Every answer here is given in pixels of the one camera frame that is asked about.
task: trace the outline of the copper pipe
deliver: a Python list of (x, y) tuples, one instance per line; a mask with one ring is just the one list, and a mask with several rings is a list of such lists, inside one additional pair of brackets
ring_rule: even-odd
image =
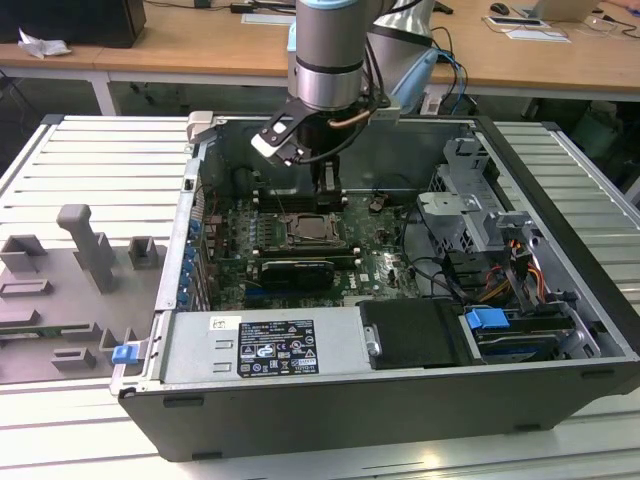
[(371, 116), (371, 112), (369, 110), (365, 110), (364, 112), (360, 112), (358, 115), (355, 115), (351, 118), (347, 118), (346, 120), (329, 120), (329, 126), (331, 128), (335, 128), (335, 129), (343, 129), (343, 128), (348, 128), (352, 125), (355, 125), (356, 123), (362, 121), (362, 120), (366, 120), (367, 118), (369, 118)]

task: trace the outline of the motherboard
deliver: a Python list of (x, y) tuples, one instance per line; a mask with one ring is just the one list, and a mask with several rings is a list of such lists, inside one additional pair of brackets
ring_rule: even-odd
[(355, 306), (420, 296), (400, 237), (407, 207), (354, 195), (342, 211), (265, 212), (215, 199), (205, 218), (211, 305), (219, 310)]

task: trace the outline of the computer case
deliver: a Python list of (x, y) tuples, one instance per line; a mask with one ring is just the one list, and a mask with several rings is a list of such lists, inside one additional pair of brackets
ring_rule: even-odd
[(18, 29), (70, 45), (129, 48), (144, 28), (143, 0), (0, 0), (0, 42)]

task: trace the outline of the paper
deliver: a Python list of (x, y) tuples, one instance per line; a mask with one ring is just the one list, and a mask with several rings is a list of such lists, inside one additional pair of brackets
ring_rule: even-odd
[(40, 40), (39, 38), (27, 35), (20, 29), (20, 39), (18, 46), (40, 60), (45, 56), (66, 55), (71, 53), (67, 44), (62, 40)]
[(295, 15), (271, 15), (262, 13), (245, 13), (242, 15), (242, 23), (254, 23), (258, 25), (284, 25), (288, 27), (295, 21)]
[(540, 32), (538, 30), (514, 30), (506, 32), (512, 40), (536, 40), (538, 42), (571, 43), (562, 32)]

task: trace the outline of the computer mouse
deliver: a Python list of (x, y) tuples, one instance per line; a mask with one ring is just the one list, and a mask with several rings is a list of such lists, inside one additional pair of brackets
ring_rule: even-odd
[(489, 7), (492, 12), (499, 13), (500, 15), (509, 15), (509, 7), (507, 7), (504, 3), (492, 3), (491, 7)]

